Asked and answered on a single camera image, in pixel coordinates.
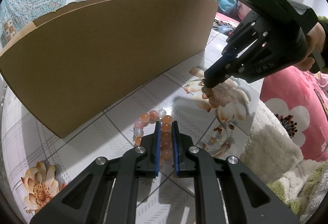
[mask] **pink floral fabric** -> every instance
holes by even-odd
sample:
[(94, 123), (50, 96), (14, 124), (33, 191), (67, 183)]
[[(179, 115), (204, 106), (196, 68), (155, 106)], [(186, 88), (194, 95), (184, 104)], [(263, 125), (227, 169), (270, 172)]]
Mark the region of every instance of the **pink floral fabric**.
[(265, 77), (260, 99), (276, 115), (305, 159), (328, 160), (328, 75), (290, 66)]

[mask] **black sleeve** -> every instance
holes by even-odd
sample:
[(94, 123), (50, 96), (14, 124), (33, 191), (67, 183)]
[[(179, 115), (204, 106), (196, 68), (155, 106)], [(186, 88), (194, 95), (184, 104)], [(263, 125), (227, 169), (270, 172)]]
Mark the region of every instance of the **black sleeve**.
[(319, 20), (318, 21), (323, 29), (325, 30), (326, 33), (326, 40), (325, 43), (323, 45), (323, 50), (321, 52), (321, 56), (323, 57), (323, 59), (325, 60), (326, 66), (328, 65), (328, 23), (326, 23), (325, 21)]

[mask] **white bead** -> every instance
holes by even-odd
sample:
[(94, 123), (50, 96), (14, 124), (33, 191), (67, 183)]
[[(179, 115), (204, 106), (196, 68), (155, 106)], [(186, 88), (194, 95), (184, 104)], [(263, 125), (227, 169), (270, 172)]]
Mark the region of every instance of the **white bead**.
[(160, 110), (158, 111), (158, 116), (159, 116), (160, 118), (163, 118), (165, 115), (166, 115), (166, 111), (165, 111), (164, 109), (160, 109)]
[(143, 136), (143, 129), (141, 129), (141, 128), (135, 128), (133, 134), (136, 137), (139, 137), (139, 136), (142, 137)]

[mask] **silver bolt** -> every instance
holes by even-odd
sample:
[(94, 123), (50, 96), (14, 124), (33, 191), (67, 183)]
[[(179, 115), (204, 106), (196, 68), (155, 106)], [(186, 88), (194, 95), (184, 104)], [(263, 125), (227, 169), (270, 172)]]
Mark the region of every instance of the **silver bolt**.
[(230, 156), (228, 157), (228, 162), (231, 164), (236, 164), (238, 162), (238, 158), (236, 158), (235, 156)]
[(143, 146), (137, 146), (136, 147), (136, 152), (138, 153), (138, 154), (142, 154), (142, 153), (145, 153), (145, 148), (143, 147)]
[(96, 159), (96, 164), (97, 165), (103, 165), (103, 164), (105, 164), (106, 163), (106, 158), (104, 158), (104, 157), (98, 157), (97, 159)]
[(191, 147), (189, 147), (189, 151), (190, 151), (191, 153), (196, 154), (196, 153), (199, 152), (199, 148), (198, 148), (197, 146), (191, 146)]

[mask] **cardboard box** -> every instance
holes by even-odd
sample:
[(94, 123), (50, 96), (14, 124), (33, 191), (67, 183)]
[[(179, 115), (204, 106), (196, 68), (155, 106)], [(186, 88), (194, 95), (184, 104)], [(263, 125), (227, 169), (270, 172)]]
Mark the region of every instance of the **cardboard box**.
[(0, 71), (24, 106), (63, 138), (203, 50), (217, 9), (216, 0), (73, 2), (20, 30), (0, 54)]

